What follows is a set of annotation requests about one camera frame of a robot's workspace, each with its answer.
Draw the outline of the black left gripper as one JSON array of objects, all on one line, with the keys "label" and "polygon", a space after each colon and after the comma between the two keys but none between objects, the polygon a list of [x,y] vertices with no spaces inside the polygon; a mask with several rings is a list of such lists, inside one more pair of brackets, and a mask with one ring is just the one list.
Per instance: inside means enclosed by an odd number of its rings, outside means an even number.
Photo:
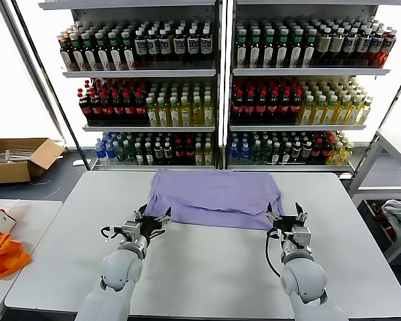
[{"label": "black left gripper", "polygon": [[164,233],[163,223],[171,222],[172,207],[159,217],[144,216],[147,204],[142,205],[134,212],[134,220],[140,224],[140,234],[145,238],[153,238]]}]

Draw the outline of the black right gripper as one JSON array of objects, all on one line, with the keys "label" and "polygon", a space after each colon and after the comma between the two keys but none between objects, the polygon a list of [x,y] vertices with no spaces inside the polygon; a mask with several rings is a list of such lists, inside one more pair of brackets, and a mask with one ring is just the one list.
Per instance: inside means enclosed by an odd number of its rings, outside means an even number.
[{"label": "black right gripper", "polygon": [[297,216],[280,216],[273,211],[271,203],[268,202],[266,217],[274,228],[289,233],[294,227],[303,227],[307,219],[307,212],[298,202],[295,202],[295,208]]}]

